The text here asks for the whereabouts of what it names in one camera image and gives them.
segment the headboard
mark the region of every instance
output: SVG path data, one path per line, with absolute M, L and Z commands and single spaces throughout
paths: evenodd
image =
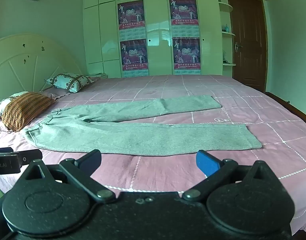
M 44 79 L 63 72 L 82 74 L 74 57 L 53 40 L 35 34 L 0 39 L 0 100 L 41 91 L 47 86 Z

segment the wall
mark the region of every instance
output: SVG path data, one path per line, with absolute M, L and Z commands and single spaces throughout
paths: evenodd
M 306 114 L 306 0 L 269 0 L 272 66 L 269 92 Z
M 83 0 L 0 0 L 0 38 L 45 35 L 68 49 L 86 72 L 82 6 Z

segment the blue gripper pad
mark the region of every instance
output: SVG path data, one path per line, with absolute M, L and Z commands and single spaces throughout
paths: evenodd
M 199 150 L 196 154 L 196 165 L 207 177 L 209 177 L 223 166 L 223 162 L 210 153 Z

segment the brown wooden door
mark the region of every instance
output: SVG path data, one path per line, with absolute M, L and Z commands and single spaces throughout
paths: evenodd
M 261 0 L 229 0 L 233 42 L 233 78 L 265 92 L 266 26 Z

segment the pink bedsheet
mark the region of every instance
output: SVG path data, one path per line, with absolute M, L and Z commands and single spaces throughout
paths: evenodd
M 248 129 L 263 144 L 262 149 L 211 153 L 219 159 L 234 159 L 241 165 L 252 165 L 256 160 L 266 161 L 295 202 L 292 232 L 306 230 L 306 124 L 273 99 L 232 78 L 219 75 L 171 75 L 98 80 L 76 94 L 57 99 L 52 109 L 198 95 L 213 96 L 222 108 L 132 122 L 247 124 Z M 35 119 L 30 126 L 42 120 L 46 114 Z M 0 134 L 0 147 L 12 147 L 15 151 L 34 148 L 20 133 Z M 77 159 L 83 155 L 47 150 L 42 152 L 46 164 L 59 163 L 68 157 Z M 4 192 L 10 190 L 19 176 L 0 176 L 0 189 Z M 92 178 L 116 193 L 183 192 L 205 179 L 205 175 L 196 167 L 195 154 L 169 157 L 103 154 L 101 168 L 95 171 Z

